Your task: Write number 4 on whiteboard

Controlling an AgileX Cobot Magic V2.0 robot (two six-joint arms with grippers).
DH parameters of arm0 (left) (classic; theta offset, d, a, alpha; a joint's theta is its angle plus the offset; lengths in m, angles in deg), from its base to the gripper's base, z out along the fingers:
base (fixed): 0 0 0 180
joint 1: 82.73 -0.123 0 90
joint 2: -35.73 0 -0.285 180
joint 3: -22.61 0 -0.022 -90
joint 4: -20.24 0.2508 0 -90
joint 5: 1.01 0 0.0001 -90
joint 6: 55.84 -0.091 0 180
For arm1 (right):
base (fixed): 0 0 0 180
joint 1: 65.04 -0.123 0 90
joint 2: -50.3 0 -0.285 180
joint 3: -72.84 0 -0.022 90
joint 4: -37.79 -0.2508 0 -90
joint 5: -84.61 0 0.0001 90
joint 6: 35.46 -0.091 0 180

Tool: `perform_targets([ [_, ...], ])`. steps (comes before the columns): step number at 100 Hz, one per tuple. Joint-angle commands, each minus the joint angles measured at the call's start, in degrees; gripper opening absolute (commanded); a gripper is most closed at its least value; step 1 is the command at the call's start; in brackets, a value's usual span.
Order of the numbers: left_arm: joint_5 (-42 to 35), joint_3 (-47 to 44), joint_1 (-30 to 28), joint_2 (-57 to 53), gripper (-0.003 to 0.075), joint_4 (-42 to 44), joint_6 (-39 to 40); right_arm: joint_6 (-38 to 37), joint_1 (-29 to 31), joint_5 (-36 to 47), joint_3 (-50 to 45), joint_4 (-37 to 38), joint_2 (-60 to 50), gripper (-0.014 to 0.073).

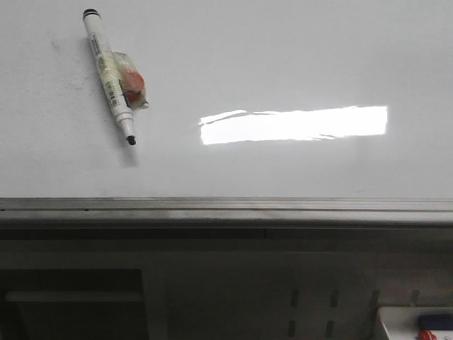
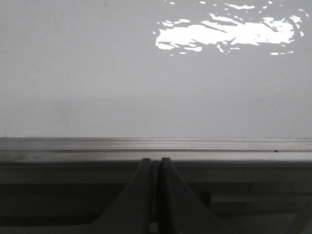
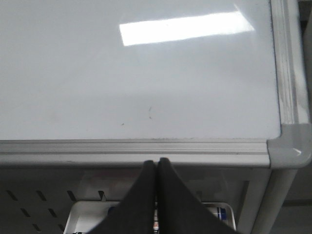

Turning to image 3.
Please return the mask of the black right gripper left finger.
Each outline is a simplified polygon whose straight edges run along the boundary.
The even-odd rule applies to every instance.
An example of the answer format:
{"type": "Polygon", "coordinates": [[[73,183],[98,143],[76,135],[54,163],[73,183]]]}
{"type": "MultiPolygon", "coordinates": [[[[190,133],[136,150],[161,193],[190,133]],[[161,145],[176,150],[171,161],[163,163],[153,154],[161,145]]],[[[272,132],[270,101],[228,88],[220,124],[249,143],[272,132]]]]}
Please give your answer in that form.
{"type": "Polygon", "coordinates": [[[123,200],[98,224],[92,234],[152,234],[154,232],[156,167],[143,163],[141,173],[123,200]]]}

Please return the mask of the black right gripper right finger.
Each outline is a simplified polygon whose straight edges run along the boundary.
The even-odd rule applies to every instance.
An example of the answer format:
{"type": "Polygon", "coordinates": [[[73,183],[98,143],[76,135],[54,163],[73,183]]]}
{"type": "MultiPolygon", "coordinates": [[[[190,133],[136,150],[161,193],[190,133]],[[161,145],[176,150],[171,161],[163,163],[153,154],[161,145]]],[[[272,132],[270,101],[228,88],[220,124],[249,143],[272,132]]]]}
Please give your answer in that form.
{"type": "Polygon", "coordinates": [[[157,165],[157,209],[161,234],[233,234],[188,190],[171,162],[157,165]]]}

